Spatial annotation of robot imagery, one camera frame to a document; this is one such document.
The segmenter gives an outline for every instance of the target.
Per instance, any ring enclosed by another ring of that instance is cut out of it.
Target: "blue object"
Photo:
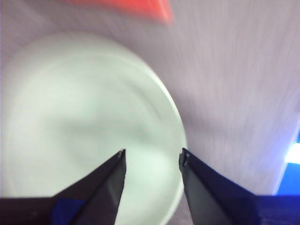
[[[300,164],[287,165],[277,195],[300,195]]]
[[[68,225],[85,201],[76,199],[58,199],[51,212],[51,225]]]

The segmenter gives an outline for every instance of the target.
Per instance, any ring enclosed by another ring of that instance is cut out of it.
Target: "gray surface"
[[[2,0],[2,67],[32,40],[87,31],[140,55],[172,95],[189,149],[271,194],[300,111],[300,1],[172,0],[172,25],[55,0]],[[183,198],[170,225],[191,224]]]

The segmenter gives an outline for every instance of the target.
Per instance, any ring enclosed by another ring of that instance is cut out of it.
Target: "orange object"
[[[108,5],[169,23],[173,15],[168,0],[66,0],[77,4]]]

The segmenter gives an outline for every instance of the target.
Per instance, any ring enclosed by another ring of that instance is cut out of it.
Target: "white plate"
[[[1,81],[1,196],[51,196],[126,148],[117,225],[164,225],[186,146],[176,106],[127,49],[60,34],[20,52]]]

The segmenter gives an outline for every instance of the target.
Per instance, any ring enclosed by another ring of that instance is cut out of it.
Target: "red object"
[[[169,23],[173,15],[168,0],[66,0],[77,4],[108,5]]]

